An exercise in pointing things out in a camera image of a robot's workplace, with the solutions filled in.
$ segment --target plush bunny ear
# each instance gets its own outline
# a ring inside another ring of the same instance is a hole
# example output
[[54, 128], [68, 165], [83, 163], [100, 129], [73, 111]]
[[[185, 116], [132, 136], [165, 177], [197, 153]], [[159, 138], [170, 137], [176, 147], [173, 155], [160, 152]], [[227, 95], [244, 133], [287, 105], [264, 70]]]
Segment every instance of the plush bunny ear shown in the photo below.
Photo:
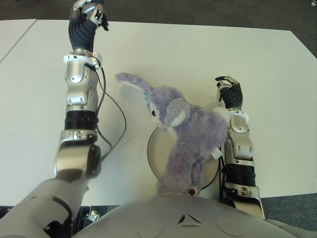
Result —
[[115, 76], [116, 81], [127, 84], [131, 87], [142, 90], [144, 93], [149, 93], [153, 87], [137, 75], [130, 73], [119, 73]]
[[190, 105], [184, 98], [172, 100], [166, 108], [164, 123], [166, 127], [180, 125], [190, 113]]

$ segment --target gray wire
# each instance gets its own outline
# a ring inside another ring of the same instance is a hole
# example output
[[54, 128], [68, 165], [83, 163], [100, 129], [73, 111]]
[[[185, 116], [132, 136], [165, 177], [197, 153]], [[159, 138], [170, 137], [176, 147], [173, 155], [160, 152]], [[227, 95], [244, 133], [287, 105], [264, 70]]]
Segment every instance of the gray wire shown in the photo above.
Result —
[[104, 68], [103, 68], [102, 66], [101, 66], [101, 72], [102, 72], [102, 74], [103, 74], [104, 86], [101, 85], [101, 82], [100, 82], [100, 79], [99, 79], [99, 75], [98, 75], [98, 82], [99, 82], [99, 85], [100, 85], [100, 87], [101, 87], [101, 89], [102, 89], [102, 91], [103, 91], [103, 95], [102, 95], [102, 97], [101, 97], [101, 99], [100, 99], [100, 102], [99, 102], [99, 105], [98, 105], [98, 107], [97, 107], [97, 111], [96, 111], [97, 116], [98, 116], [100, 107], [101, 107], [101, 105], [102, 105], [102, 102], [103, 102], [103, 100], [104, 100], [104, 97], [105, 97], [105, 95], [107, 95], [107, 96], [116, 104], [116, 106], [119, 108], [119, 110], [120, 110], [121, 113], [122, 113], [123, 119], [124, 119], [124, 130], [123, 130], [123, 133], [122, 133], [122, 135], [120, 136], [120, 138], [117, 140], [117, 142], [116, 142], [114, 145], [112, 145], [112, 144], [104, 137], [104, 135], [101, 133], [101, 131], [100, 131], [99, 128], [98, 128], [98, 124], [96, 124], [96, 130], [97, 130], [98, 134], [99, 134], [100, 137], [110, 146], [109, 151], [108, 151], [107, 153], [105, 153], [104, 155], [102, 155], [102, 157], [101, 157], [101, 161], [103, 161], [103, 160], [110, 154], [110, 152], [116, 147], [116, 145], [120, 142], [120, 140], [123, 138], [123, 136], [124, 136], [124, 134], [125, 134], [125, 132], [126, 132], [126, 129], [127, 129], [127, 119], [126, 119], [126, 117], [125, 117], [125, 114], [123, 113], [123, 110], [122, 110], [121, 107], [119, 106], [119, 104], [115, 101], [115, 99], [112, 98], [112, 96], [110, 96], [110, 95], [106, 92], [106, 75], [105, 75]]

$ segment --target plush bunny leg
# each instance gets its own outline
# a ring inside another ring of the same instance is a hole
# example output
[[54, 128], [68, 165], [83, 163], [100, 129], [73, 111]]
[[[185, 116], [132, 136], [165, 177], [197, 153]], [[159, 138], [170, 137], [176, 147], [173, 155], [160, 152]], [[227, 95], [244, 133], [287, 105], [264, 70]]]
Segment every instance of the plush bunny leg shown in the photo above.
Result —
[[187, 193], [191, 186], [192, 159], [182, 151], [171, 150], [165, 174], [159, 179], [158, 193]]
[[204, 182], [204, 162], [202, 160], [196, 161], [192, 168], [192, 186], [191, 189], [195, 193], [190, 193], [191, 195], [197, 195], [200, 189], [203, 187]]

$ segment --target black cable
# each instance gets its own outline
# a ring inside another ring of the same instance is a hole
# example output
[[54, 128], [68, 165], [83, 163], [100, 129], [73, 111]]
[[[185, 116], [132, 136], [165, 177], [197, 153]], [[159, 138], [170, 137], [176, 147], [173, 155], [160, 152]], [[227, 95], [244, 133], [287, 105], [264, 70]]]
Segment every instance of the black cable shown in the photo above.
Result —
[[223, 187], [224, 187], [224, 180], [225, 180], [226, 170], [225, 170], [225, 163], [224, 163], [224, 161], [223, 161], [223, 157], [222, 157], [222, 156], [220, 157], [220, 160], [221, 160], [221, 163], [222, 163], [222, 173], [223, 173], [223, 175], [222, 175], [222, 182], [221, 182], [221, 192], [220, 192], [220, 194], [221, 194], [221, 201], [222, 201]]
[[101, 82], [100, 82], [99, 75], [97, 74], [99, 85], [100, 85], [100, 87], [101, 87], [101, 89], [102, 89], [102, 91], [103, 91], [103, 95], [102, 95], [102, 97], [101, 97], [101, 99], [100, 99], [100, 102], [99, 102], [99, 105], [98, 105], [97, 111], [96, 111], [97, 116], [98, 116], [100, 107], [101, 107], [101, 105], [102, 105], [102, 102], [103, 102], [103, 100], [104, 100], [104, 97], [105, 97], [105, 95], [107, 95], [107, 96], [116, 104], [116, 106], [119, 108], [119, 110], [120, 110], [121, 113], [122, 113], [123, 119], [124, 119], [124, 130], [123, 130], [123, 133], [122, 133], [122, 135], [120, 136], [120, 138], [117, 140], [117, 142], [116, 142], [114, 145], [112, 145], [112, 144], [104, 137], [104, 135], [101, 133], [101, 131], [100, 131], [99, 128], [98, 128], [98, 124], [96, 124], [96, 130], [97, 130], [98, 134], [99, 134], [100, 137], [110, 146], [109, 151], [108, 151], [107, 153], [105, 153], [104, 155], [102, 155], [102, 157], [101, 157], [101, 161], [103, 161], [103, 160], [110, 154], [110, 152], [116, 147], [116, 145], [119, 143], [119, 141], [123, 138], [123, 136], [124, 136], [124, 134], [125, 134], [125, 132], [126, 132], [126, 129], [127, 129], [127, 119], [126, 119], [126, 117], [125, 117], [125, 114], [123, 113], [123, 110], [122, 110], [121, 107], [119, 106], [119, 104], [115, 101], [115, 99], [112, 98], [112, 96], [110, 96], [110, 95], [106, 92], [106, 75], [105, 75], [104, 68], [101, 66], [100, 61], [99, 61], [96, 57], [93, 57], [93, 58], [95, 58], [95, 59], [98, 61], [99, 67], [101, 68], [101, 72], [102, 72], [102, 74], [103, 74], [103, 81], [104, 81], [104, 86], [102, 86], [102, 85], [101, 85]]
[[221, 202], [222, 194], [221, 194], [221, 161], [220, 161], [220, 158], [218, 159], [218, 171], [219, 171], [219, 202]]
[[[106, 87], [106, 77], [104, 77], [104, 86]], [[105, 90], [103, 89], [103, 95], [101, 96], [100, 102], [99, 102], [99, 104], [97, 106], [97, 110], [96, 110], [97, 118], [98, 118], [99, 110], [100, 110], [101, 104], [103, 103], [104, 98], [105, 98]], [[107, 138], [104, 137], [104, 135], [102, 134], [102, 132], [100, 131], [100, 129], [98, 127], [98, 123], [96, 123], [96, 131], [99, 134], [99, 136], [110, 146], [110, 150], [112, 150], [113, 145], [111, 144], [110, 141], [107, 140]]]

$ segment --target plush bunny head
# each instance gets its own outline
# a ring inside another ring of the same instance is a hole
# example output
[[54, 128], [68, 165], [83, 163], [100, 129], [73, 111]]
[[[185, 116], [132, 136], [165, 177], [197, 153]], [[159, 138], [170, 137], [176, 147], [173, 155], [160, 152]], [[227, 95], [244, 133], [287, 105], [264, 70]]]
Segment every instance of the plush bunny head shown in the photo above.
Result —
[[180, 125], [188, 116], [190, 106], [184, 95], [176, 88], [161, 86], [154, 88], [137, 75], [117, 74], [116, 80], [143, 91], [152, 121], [161, 128]]

